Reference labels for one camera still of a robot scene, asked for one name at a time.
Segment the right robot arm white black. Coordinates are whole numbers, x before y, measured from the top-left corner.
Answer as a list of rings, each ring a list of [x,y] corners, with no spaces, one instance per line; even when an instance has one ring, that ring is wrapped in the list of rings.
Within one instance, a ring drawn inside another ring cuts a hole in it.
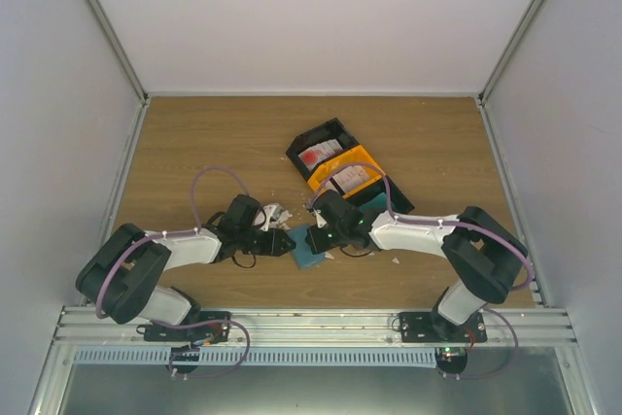
[[[486,211],[469,206],[459,215],[424,217],[392,209],[362,211],[327,190],[311,202],[316,223],[305,242],[315,254],[333,248],[414,251],[448,260],[458,281],[430,313],[434,337],[451,342],[487,304],[502,304],[535,276],[526,247]]]

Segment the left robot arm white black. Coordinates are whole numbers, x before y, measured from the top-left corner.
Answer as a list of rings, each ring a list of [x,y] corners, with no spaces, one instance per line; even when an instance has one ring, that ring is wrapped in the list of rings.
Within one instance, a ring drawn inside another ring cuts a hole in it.
[[[239,194],[226,211],[189,230],[148,231],[128,223],[115,230],[75,281],[95,304],[100,319],[126,324],[136,318],[166,324],[180,341],[197,336],[197,304],[187,294],[159,284],[162,274],[193,264],[215,264],[237,254],[281,257],[294,250],[285,230],[273,226],[276,204],[262,207]]]

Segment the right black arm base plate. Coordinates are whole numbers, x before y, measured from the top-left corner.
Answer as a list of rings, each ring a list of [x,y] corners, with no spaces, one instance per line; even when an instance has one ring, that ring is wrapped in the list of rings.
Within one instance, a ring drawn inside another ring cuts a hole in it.
[[[454,325],[432,311],[402,311],[391,322],[403,343],[484,343],[488,340],[480,312],[462,325]]]

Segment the blue leather card holder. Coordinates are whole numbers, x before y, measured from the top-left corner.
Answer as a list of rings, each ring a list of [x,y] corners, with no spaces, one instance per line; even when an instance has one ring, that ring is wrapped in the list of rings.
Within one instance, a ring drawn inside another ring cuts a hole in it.
[[[324,253],[314,254],[311,247],[306,243],[305,238],[308,227],[308,224],[303,224],[296,226],[287,232],[290,239],[295,243],[292,255],[297,268],[300,270],[306,270],[317,266],[323,262],[326,257]]]

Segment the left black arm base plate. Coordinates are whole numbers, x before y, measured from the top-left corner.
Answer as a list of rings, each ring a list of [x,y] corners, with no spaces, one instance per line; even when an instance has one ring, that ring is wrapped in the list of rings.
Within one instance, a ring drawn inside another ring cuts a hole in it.
[[[182,342],[202,345],[226,342],[229,333],[228,311],[198,311],[186,317],[176,328],[147,323],[136,331],[147,342]]]

